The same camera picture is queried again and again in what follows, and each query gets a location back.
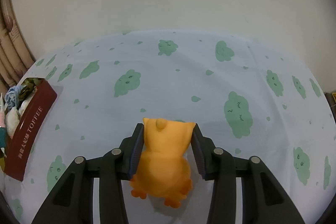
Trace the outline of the orange plush toy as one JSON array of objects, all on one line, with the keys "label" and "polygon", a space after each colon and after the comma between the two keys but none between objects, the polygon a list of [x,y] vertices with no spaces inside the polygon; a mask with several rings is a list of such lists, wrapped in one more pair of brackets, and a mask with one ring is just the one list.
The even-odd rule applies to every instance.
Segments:
[{"label": "orange plush toy", "polygon": [[143,118],[142,151],[137,172],[130,180],[131,195],[163,198],[164,205],[181,206],[193,188],[191,168],[184,157],[191,143],[194,122]]}]

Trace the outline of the white knitted cloth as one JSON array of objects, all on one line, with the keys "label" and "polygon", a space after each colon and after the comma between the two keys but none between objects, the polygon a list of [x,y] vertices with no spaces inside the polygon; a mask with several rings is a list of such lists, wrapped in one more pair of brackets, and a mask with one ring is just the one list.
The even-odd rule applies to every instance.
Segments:
[{"label": "white knitted cloth", "polygon": [[29,100],[25,100],[19,109],[12,107],[11,110],[6,114],[6,129],[10,139],[13,138],[19,121],[22,118],[29,103]]}]

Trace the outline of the blue towel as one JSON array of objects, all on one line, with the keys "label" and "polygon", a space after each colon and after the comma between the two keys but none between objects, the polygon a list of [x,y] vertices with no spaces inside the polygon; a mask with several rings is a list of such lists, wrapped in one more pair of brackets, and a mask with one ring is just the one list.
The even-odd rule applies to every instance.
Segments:
[{"label": "blue towel", "polygon": [[11,110],[13,107],[17,108],[19,106],[19,94],[22,89],[22,85],[15,85],[9,88],[5,94],[5,103],[7,104],[8,110]]}]

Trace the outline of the pink wet wipes pack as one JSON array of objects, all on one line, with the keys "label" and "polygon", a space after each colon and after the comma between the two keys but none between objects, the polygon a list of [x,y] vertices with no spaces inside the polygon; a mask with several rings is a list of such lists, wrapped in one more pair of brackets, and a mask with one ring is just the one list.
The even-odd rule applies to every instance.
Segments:
[{"label": "pink wet wipes pack", "polygon": [[1,94],[1,111],[0,111],[0,148],[1,148],[1,158],[5,156],[6,148],[6,124],[5,124],[5,104],[3,102],[3,96]]}]

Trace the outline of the red gold toffee tin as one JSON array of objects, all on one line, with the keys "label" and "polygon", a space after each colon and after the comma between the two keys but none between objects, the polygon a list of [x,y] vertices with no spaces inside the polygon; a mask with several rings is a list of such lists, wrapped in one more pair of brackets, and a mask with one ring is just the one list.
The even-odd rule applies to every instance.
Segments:
[{"label": "red gold toffee tin", "polygon": [[37,91],[23,112],[6,148],[4,173],[8,176],[23,181],[33,143],[56,98],[57,94],[48,81],[40,79]]}]

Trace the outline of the beige patterned curtain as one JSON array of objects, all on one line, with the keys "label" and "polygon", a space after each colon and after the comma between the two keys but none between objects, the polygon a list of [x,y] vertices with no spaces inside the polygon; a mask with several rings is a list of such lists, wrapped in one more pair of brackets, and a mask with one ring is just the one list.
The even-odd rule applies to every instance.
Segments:
[{"label": "beige patterned curtain", "polygon": [[5,93],[35,62],[17,23],[12,0],[1,0],[0,40],[0,86]]}]

